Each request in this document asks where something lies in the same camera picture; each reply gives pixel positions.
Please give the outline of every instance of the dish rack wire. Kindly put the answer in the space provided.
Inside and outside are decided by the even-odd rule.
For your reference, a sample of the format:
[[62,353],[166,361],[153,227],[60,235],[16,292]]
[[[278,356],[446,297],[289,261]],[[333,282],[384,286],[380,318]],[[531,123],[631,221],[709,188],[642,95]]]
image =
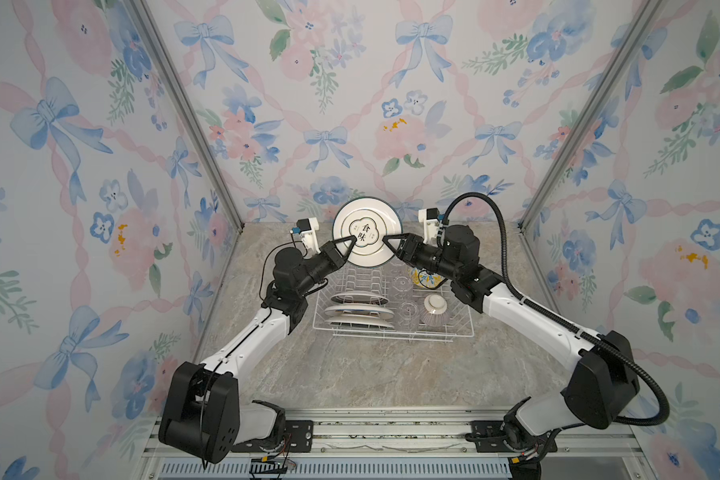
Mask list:
[[[343,269],[329,277],[326,288],[317,292],[315,315],[312,319],[312,328],[326,330],[334,336],[371,337],[388,340],[421,340],[425,342],[452,342],[458,337],[473,337],[474,326],[472,313],[468,306],[460,302],[448,288],[447,282],[436,290],[430,290],[417,285],[417,270],[413,270],[402,262],[396,260],[375,268],[362,268],[347,264]],[[408,294],[399,294],[392,288],[392,281],[398,276],[407,276],[412,279],[413,287]],[[378,326],[360,325],[331,325],[333,318],[325,314],[326,308],[337,305],[331,300],[336,293],[359,290],[382,295],[389,299],[384,308],[392,310],[394,317],[386,320],[393,324],[394,329],[384,329]],[[442,295],[448,302],[450,319],[444,326],[428,326],[422,322],[424,314],[424,298],[430,293]],[[412,302],[418,308],[418,313],[411,319],[406,319],[400,313],[401,306]]]

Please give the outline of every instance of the black bracket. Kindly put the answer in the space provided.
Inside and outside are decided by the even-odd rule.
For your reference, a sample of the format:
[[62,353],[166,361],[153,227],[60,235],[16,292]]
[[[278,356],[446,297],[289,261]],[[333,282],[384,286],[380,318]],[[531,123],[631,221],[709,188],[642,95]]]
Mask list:
[[[502,436],[501,426],[504,424],[501,420],[473,420],[469,423],[472,428],[472,433],[475,436],[480,437],[499,437]],[[546,437],[539,437],[538,449],[541,450],[546,443]],[[476,440],[474,446],[478,450],[478,453],[516,453],[515,450],[509,448],[504,440],[491,441],[491,440]],[[552,440],[549,453],[557,451],[557,443]]]
[[[312,420],[286,420],[285,438],[290,446],[286,446],[288,453],[309,453],[312,450],[312,429],[315,423]],[[264,452],[254,442],[238,443],[230,447],[234,453],[262,453]]]

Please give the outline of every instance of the floral wallpaper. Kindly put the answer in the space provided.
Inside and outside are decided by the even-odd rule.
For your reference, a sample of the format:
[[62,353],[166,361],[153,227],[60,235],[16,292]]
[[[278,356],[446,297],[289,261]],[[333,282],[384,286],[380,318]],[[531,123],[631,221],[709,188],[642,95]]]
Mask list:
[[[720,479],[720,1],[668,1],[531,226],[561,312],[626,335],[670,398],[635,428],[658,477]],[[629,413],[657,410],[643,388]]]
[[0,478],[127,478],[236,232],[117,0],[0,2]]
[[[640,2],[148,0],[244,221],[519,219]],[[566,115],[560,120],[558,112]],[[593,150],[609,154],[608,148]],[[490,220],[465,200],[461,219]]]

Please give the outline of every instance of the gray marble surface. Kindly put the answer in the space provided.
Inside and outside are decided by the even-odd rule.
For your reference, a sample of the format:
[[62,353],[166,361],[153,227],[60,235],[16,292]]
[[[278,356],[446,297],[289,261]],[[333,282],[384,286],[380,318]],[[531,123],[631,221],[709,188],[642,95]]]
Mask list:
[[[500,271],[496,223],[472,223],[480,261]],[[224,346],[259,309],[256,289],[269,251],[288,241],[284,224],[248,224],[236,245],[219,303],[202,341],[199,359]],[[419,232],[419,224],[404,231]],[[329,240],[330,228],[319,232]],[[544,302],[520,243],[508,229],[513,284]],[[272,278],[274,254],[264,282]],[[334,336],[312,328],[314,302],[301,324],[275,346],[241,387],[241,400],[266,400],[285,408],[378,406],[511,406],[564,385],[565,371],[545,351],[502,322],[472,312],[473,338],[450,343]]]

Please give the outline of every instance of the metal corner post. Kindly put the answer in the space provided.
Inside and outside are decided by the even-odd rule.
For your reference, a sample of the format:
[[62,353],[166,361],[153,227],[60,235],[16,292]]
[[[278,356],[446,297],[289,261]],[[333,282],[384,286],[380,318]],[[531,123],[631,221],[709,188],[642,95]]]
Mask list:
[[606,65],[602,81],[586,101],[581,115],[579,115],[578,120],[571,129],[570,136],[560,147],[560,154],[557,155],[557,159],[552,163],[552,166],[542,179],[536,195],[530,202],[530,206],[528,206],[525,214],[520,219],[520,231],[523,234],[530,228],[533,220],[541,212],[544,202],[547,201],[547,197],[554,190],[558,179],[565,172],[570,159],[586,137],[586,132],[589,131],[597,119],[597,115],[600,114],[606,102],[610,99],[616,83],[628,69],[629,63],[632,62],[640,46],[650,33],[651,26],[658,18],[665,4],[666,0],[645,0],[643,5],[640,6],[640,10],[630,24],[629,30],[624,35],[624,41],[616,50],[608,65]]
[[192,103],[179,80],[176,66],[167,53],[168,51],[165,48],[163,37],[160,35],[160,30],[154,23],[154,17],[149,6],[146,4],[146,0],[125,0],[124,4],[128,13],[134,19],[136,29],[139,31],[139,34],[141,34],[148,53],[162,75],[168,95],[179,111],[179,115],[181,115],[186,122],[187,134],[200,155],[202,166],[206,168],[211,184],[219,194],[221,204],[232,219],[235,229],[239,234],[242,230],[240,214],[238,214],[235,209],[230,190],[224,183],[224,178],[219,166],[213,159],[210,145],[202,134],[200,123],[195,116],[194,110],[192,110]]

